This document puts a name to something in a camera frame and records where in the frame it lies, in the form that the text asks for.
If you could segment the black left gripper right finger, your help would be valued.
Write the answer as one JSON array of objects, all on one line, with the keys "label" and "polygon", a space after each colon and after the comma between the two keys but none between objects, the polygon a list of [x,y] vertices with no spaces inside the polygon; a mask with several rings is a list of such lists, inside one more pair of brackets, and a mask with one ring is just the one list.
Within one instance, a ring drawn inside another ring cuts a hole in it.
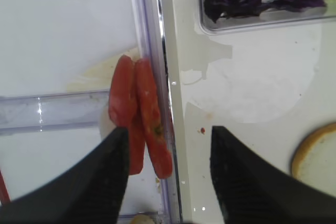
[{"label": "black left gripper right finger", "polygon": [[213,126],[211,180],[225,223],[335,223],[335,197],[283,173]]}]

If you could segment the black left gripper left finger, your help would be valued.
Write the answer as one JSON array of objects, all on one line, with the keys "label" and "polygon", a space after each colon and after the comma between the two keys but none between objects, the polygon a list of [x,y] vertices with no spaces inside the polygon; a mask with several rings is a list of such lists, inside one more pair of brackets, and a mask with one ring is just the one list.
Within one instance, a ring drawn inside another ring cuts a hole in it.
[{"label": "black left gripper left finger", "polygon": [[128,178],[128,130],[117,127],[74,167],[1,206],[1,223],[117,223]]}]

